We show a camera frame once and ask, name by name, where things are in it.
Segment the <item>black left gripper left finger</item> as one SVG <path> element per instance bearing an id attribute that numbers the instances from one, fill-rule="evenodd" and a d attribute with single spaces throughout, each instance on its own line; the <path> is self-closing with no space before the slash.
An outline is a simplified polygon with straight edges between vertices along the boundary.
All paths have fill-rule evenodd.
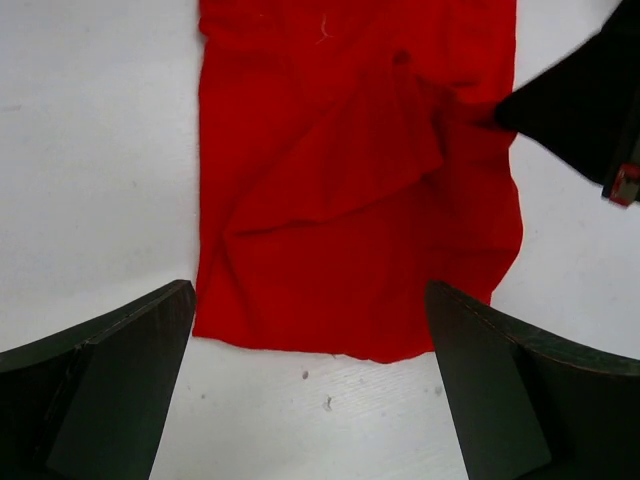
<path id="1" fill-rule="evenodd" d="M 2 352 L 2 478 L 149 478 L 195 306 L 174 280 Z"/>

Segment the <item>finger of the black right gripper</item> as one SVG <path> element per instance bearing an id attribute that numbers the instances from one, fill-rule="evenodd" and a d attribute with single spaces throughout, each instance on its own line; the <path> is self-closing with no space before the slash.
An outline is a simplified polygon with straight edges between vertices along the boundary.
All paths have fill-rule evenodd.
<path id="1" fill-rule="evenodd" d="M 639 166 L 638 2 L 621 2 L 598 33 L 501 101 L 494 118 L 602 187 L 621 164 Z"/>

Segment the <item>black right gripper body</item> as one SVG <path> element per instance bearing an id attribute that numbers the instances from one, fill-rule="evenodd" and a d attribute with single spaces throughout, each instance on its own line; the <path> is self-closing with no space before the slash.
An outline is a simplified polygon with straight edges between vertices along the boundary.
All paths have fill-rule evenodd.
<path id="1" fill-rule="evenodd" d="M 621 164 L 603 185 L 602 196 L 615 204 L 633 204 L 639 201 L 639 166 Z"/>

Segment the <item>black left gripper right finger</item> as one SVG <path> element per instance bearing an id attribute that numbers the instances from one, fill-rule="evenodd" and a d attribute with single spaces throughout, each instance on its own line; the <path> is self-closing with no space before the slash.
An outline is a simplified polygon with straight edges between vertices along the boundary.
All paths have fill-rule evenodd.
<path id="1" fill-rule="evenodd" d="M 426 310 L 471 479 L 636 479 L 639 362 L 565 339 L 443 282 Z"/>

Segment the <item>red t-shirt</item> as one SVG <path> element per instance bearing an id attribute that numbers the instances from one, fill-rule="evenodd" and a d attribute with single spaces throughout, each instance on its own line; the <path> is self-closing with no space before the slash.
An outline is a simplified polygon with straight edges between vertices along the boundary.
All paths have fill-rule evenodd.
<path id="1" fill-rule="evenodd" d="M 203 1 L 193 333 L 391 363 L 522 245 L 513 1 Z"/>

